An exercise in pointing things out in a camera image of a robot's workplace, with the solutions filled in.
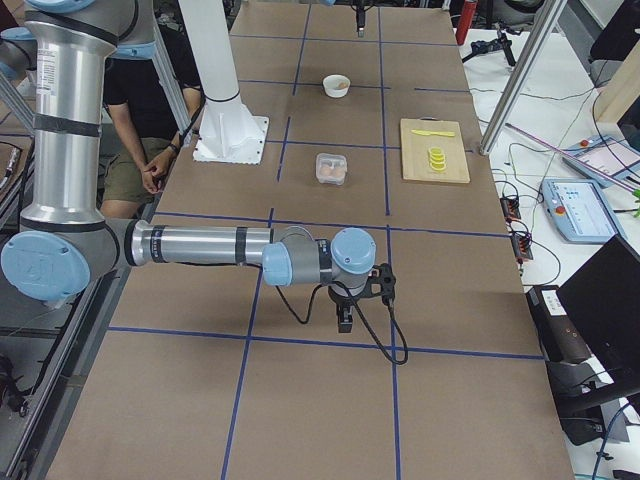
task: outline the label on robot arm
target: label on robot arm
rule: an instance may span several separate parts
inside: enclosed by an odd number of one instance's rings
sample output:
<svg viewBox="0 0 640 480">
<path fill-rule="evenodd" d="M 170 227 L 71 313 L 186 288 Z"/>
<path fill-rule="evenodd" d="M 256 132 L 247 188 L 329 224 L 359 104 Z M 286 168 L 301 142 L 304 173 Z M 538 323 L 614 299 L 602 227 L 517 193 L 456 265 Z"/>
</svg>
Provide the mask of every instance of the label on robot arm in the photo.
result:
<svg viewBox="0 0 640 480">
<path fill-rule="evenodd" d="M 547 306 L 549 314 L 552 317 L 567 315 L 567 312 L 560 303 L 560 299 L 558 298 L 555 290 L 542 290 L 542 298 L 544 299 L 544 304 Z"/>
<path fill-rule="evenodd" d="M 55 97 L 58 92 L 58 52 L 51 49 L 38 49 L 38 84 L 36 93 Z"/>
</svg>

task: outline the red cylinder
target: red cylinder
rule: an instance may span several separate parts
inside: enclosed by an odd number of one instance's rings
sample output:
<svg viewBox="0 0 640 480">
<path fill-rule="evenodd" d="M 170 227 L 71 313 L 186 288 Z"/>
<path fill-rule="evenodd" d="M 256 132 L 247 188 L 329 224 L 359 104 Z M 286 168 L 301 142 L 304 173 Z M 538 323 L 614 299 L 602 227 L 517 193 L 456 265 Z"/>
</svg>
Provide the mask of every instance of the red cylinder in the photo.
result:
<svg viewBox="0 0 640 480">
<path fill-rule="evenodd" d="M 462 6 L 460 21 L 458 21 L 458 28 L 456 29 L 456 42 L 458 45 L 462 45 L 467 38 L 467 32 L 473 21 L 473 15 L 476 13 L 477 5 L 477 0 L 465 0 Z"/>
</svg>

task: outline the monitor stand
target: monitor stand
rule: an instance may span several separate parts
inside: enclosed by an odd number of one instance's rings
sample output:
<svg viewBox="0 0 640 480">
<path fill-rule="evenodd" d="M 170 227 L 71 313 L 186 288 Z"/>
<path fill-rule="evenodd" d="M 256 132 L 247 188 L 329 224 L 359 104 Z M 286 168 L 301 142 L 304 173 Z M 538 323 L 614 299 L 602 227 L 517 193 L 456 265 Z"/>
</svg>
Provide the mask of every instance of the monitor stand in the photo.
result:
<svg viewBox="0 0 640 480">
<path fill-rule="evenodd" d="M 577 397 L 583 394 L 580 382 L 592 385 L 593 388 L 605 386 L 595 376 L 588 363 L 570 365 L 566 363 L 547 362 L 547 374 L 556 404 L 567 397 Z M 602 438 L 605 430 L 615 413 L 620 408 L 620 402 L 611 400 L 599 406 L 593 406 L 572 413 L 559 413 L 560 425 L 567 437 L 574 445 L 582 445 L 592 440 Z M 629 436 L 624 422 L 616 422 L 611 432 L 610 439 L 628 442 Z"/>
</svg>

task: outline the blue joint cap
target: blue joint cap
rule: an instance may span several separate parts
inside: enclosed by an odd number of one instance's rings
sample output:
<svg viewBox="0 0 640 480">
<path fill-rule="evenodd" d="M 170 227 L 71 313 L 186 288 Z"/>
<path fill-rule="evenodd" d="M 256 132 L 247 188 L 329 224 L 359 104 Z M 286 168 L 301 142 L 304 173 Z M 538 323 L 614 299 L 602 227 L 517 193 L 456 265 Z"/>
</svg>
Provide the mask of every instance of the blue joint cap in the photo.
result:
<svg viewBox="0 0 640 480">
<path fill-rule="evenodd" d="M 262 273 L 267 285 L 291 285 L 293 267 L 289 251 L 282 242 L 272 243 L 262 250 Z"/>
<path fill-rule="evenodd" d="M 367 274 L 376 261 L 376 242 L 361 228 L 345 228 L 331 242 L 331 255 L 345 272 Z"/>
<path fill-rule="evenodd" d="M 7 77 L 7 80 L 15 80 L 18 78 L 18 73 L 4 62 L 0 62 L 0 72 Z"/>
<path fill-rule="evenodd" d="M 61 300 L 81 292 L 91 277 L 78 249 L 47 232 L 15 235 L 2 249 L 0 263 L 9 283 L 37 300 Z"/>
<path fill-rule="evenodd" d="M 95 0 L 25 0 L 33 8 L 47 13 L 71 13 L 82 10 Z"/>
<path fill-rule="evenodd" d="M 136 45 L 118 45 L 111 58 L 118 60 L 151 60 L 156 53 L 156 42 L 140 43 Z"/>
<path fill-rule="evenodd" d="M 26 27 L 7 28 L 0 33 L 3 40 L 11 40 L 13 42 L 34 40 L 36 37 Z"/>
</svg>

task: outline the stack of yellow rings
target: stack of yellow rings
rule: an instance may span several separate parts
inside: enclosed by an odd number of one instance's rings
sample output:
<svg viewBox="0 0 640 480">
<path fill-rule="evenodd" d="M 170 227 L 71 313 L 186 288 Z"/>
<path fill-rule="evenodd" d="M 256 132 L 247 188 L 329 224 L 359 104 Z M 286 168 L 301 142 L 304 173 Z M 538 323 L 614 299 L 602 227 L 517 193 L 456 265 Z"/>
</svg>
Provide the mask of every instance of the stack of yellow rings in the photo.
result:
<svg viewBox="0 0 640 480">
<path fill-rule="evenodd" d="M 447 169 L 447 159 L 441 148 L 431 147 L 429 149 L 429 166 L 436 172 L 444 172 Z"/>
</svg>

